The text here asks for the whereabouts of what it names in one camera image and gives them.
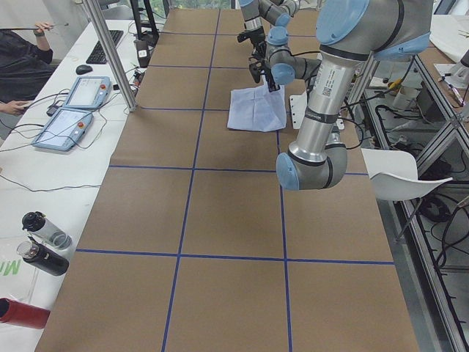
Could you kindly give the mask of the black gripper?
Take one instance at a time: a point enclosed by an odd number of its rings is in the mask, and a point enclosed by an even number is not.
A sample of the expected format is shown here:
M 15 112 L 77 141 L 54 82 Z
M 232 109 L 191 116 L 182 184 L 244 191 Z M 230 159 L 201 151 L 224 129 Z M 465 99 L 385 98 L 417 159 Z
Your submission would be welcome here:
M 277 92 L 280 90 L 280 86 L 274 81 L 270 66 L 266 59 L 261 58 L 260 56 L 250 56 L 248 62 L 249 72 L 256 83 L 259 83 L 261 78 L 263 78 L 270 92 Z
M 239 43 L 249 40 L 253 46 L 252 57 L 264 59 L 266 51 L 265 30 L 263 28 L 246 29 L 237 35 Z

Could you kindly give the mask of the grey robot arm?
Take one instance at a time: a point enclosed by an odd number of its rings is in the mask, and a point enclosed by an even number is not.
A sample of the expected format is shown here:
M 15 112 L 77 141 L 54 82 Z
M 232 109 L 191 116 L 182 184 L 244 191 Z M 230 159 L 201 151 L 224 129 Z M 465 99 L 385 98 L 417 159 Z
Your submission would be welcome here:
M 244 31 L 237 36 L 242 43 L 249 40 L 253 46 L 252 56 L 263 59 L 266 52 L 266 36 L 262 20 L 270 25 L 287 27 L 290 19 L 300 10 L 299 0 L 242 0 L 239 1 L 244 20 Z
M 347 151 L 336 120 L 355 69 L 376 60 L 403 59 L 429 43 L 432 1 L 327 1 L 320 10 L 316 37 L 321 60 L 295 58 L 287 24 L 299 1 L 241 1 L 247 34 L 265 40 L 266 59 L 276 84 L 310 83 L 298 136 L 278 155 L 276 174 L 286 190 L 335 186 L 347 168 Z

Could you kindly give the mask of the person's raised hand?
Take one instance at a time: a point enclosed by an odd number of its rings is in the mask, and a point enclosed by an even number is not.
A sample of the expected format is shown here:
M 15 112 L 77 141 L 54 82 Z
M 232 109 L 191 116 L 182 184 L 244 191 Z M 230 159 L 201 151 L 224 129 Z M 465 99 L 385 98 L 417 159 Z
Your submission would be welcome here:
M 36 22 L 33 28 L 33 33 L 36 37 L 42 37 L 46 31 L 51 30 L 54 27 L 53 24 L 48 22 Z

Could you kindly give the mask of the person's lower hand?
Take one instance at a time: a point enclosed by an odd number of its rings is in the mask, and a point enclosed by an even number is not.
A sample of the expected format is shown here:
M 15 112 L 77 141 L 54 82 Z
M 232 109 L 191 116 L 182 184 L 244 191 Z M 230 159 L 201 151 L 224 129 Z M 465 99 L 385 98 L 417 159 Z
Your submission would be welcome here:
M 32 102 L 30 100 L 11 100 L 8 103 L 0 102 L 1 113 L 20 116 L 26 112 Z

